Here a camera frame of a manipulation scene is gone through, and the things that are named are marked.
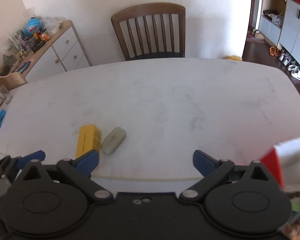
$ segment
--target red rug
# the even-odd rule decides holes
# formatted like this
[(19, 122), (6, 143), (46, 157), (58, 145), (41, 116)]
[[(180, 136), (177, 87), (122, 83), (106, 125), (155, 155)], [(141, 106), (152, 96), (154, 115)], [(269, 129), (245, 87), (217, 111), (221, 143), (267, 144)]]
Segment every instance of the red rug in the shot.
[(255, 37), (253, 37), (252, 36), (252, 29), (250, 29), (250, 28), (248, 29), (246, 41), (257, 42), (257, 43), (266, 43), (265, 40), (256, 39)]

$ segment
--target orange slipper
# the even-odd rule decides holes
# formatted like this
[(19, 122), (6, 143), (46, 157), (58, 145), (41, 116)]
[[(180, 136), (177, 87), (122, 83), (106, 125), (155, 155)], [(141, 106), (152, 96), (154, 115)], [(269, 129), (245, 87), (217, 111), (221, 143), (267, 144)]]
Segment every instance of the orange slipper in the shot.
[(276, 57), (279, 57), (281, 54), (282, 54), (282, 50), (279, 49), (274, 55)]
[(270, 47), (270, 49), (269, 49), (269, 53), (270, 53), (271, 56), (274, 56), (276, 51), (277, 50), (275, 49), (275, 47)]

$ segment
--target yellow box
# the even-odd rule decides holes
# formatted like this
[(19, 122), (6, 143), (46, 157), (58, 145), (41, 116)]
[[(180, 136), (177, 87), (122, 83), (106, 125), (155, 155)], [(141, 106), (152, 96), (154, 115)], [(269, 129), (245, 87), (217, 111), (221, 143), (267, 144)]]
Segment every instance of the yellow box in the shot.
[(101, 131), (94, 125), (89, 124), (80, 127), (76, 158), (90, 150), (97, 150), (100, 154)]

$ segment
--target dark wooden floor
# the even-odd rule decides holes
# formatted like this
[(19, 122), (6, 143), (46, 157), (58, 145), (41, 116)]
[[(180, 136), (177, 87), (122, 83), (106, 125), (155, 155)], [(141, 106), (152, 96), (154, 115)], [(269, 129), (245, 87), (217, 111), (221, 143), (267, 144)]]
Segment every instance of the dark wooden floor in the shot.
[(282, 70), (290, 78), (291, 82), (294, 84), (300, 94), (300, 81), (290, 75), (287, 67), (285, 67), (277, 57), (269, 54), (269, 48), (269, 44), (246, 42), (242, 59), (244, 61), (268, 65)]

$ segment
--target chair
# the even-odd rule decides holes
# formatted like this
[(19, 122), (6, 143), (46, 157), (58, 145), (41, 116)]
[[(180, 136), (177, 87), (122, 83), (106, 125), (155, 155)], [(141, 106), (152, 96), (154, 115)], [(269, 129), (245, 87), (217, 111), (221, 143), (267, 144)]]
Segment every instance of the chair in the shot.
[[(164, 51), (159, 51), (159, 41), (158, 41), (158, 31), (157, 25), (155, 22), (154, 15), (160, 14), (160, 22), (161, 22), (161, 31), (162, 31), (162, 41), (163, 41), (163, 49)], [(163, 14), (169, 14), (169, 27), (170, 27), (170, 40), (171, 40), (171, 52), (167, 51), (167, 39), (165, 32), (165, 25), (163, 20)], [(173, 22), (172, 22), (172, 14), (178, 14), (179, 19), (179, 52), (175, 52), (174, 48), (174, 32), (173, 32)], [(156, 52), (152, 52), (151, 41), (149, 35), (148, 23), (146, 20), (146, 16), (152, 16), (152, 25), (154, 31), (154, 42), (156, 47)], [(138, 22), (138, 17), (143, 16), (143, 23), (145, 26), (146, 33), (146, 42), (148, 45), (149, 53), (145, 53), (140, 26)], [(141, 50), (141, 55), (137, 55), (135, 40), (133, 38), (131, 26), (129, 19), (135, 20), (136, 31), (138, 35), (139, 46)], [(130, 57), (127, 44), (125, 42), (122, 29), (120, 27), (120, 22), (126, 21), (130, 42), (132, 45), (134, 57)], [(132, 6), (126, 8), (120, 12), (117, 12), (111, 17), (111, 22), (113, 25), (114, 32), (119, 41), (123, 56), (125, 60), (135, 60), (135, 59), (146, 59), (146, 58), (164, 58), (164, 57), (184, 57), (185, 49), (186, 49), (186, 9), (178, 4), (174, 3), (147, 3), (140, 4), (136, 6)]]

